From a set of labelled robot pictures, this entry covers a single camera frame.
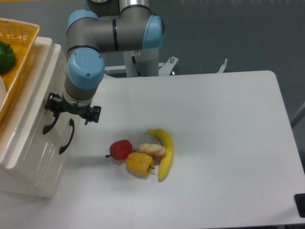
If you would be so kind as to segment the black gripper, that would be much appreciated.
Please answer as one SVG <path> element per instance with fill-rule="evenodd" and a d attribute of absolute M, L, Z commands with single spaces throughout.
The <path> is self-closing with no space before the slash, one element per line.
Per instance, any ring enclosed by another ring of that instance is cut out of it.
<path fill-rule="evenodd" d="M 56 117 L 60 113 L 68 112 L 73 115 L 78 115 L 85 120 L 85 125 L 94 122 L 98 123 L 102 108 L 100 106 L 85 106 L 79 104 L 70 104 L 64 97 L 59 94 L 49 93 L 44 109 L 53 113 L 53 117 Z"/>

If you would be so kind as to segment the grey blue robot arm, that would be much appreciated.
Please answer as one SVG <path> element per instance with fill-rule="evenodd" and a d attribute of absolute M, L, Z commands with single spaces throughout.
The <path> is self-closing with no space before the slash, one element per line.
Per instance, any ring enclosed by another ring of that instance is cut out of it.
<path fill-rule="evenodd" d="M 106 52 L 147 51 L 160 48 L 165 26 L 152 13 L 148 0 L 86 0 L 67 25 L 67 75 L 62 94 L 50 93 L 45 109 L 55 120 L 61 113 L 98 122 L 93 97 L 104 77 Z"/>

